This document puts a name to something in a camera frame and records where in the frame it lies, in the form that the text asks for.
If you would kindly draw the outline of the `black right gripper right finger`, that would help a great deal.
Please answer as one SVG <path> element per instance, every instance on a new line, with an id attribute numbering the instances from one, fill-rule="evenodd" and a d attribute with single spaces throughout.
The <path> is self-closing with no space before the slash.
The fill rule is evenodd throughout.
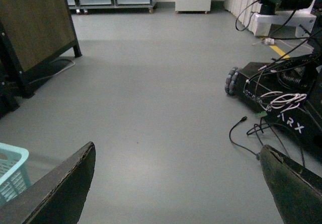
<path id="1" fill-rule="evenodd" d="M 321 177 L 265 145 L 259 161 L 284 223 L 321 223 Z"/>

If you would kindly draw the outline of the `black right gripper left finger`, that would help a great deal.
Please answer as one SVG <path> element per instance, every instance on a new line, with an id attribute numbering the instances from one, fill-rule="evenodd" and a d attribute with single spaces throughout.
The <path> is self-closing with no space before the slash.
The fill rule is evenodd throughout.
<path id="1" fill-rule="evenodd" d="M 78 223 L 94 176 L 88 142 L 30 188 L 1 206 L 1 223 Z"/>

